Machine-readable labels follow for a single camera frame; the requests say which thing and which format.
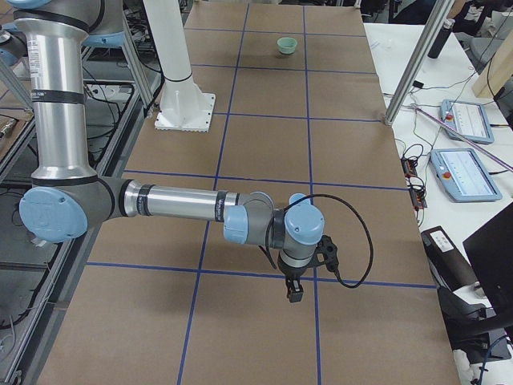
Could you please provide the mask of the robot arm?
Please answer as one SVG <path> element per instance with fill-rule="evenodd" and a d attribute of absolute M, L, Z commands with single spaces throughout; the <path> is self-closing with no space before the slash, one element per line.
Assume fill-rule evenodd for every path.
<path fill-rule="evenodd" d="M 309 196 L 283 209 L 265 193 L 240 194 L 142 184 L 101 177 L 91 167 L 83 83 L 83 46 L 117 47 L 125 39 L 119 1 L 15 1 L 14 24 L 26 37 L 38 167 L 19 204 L 23 224 L 60 243 L 117 217 L 165 216 L 220 222 L 224 238 L 278 252 L 271 266 L 285 275 L 287 297 L 299 302 L 302 274 L 338 271 L 337 248 Z"/>
<path fill-rule="evenodd" d="M 30 79 L 26 36 L 13 22 L 1 25 L 1 60 L 20 79 Z"/>

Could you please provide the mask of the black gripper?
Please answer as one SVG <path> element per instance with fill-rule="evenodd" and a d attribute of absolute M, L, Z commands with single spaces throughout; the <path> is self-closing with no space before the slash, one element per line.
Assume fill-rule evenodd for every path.
<path fill-rule="evenodd" d="M 282 250 L 278 255 L 277 266 L 285 275 L 287 299 L 290 303 L 298 303 L 301 302 L 304 294 L 301 276 L 306 270 L 324 266 L 336 278 L 339 278 L 337 246 L 331 237 L 323 235 L 310 257 L 305 260 L 297 260 Z"/>

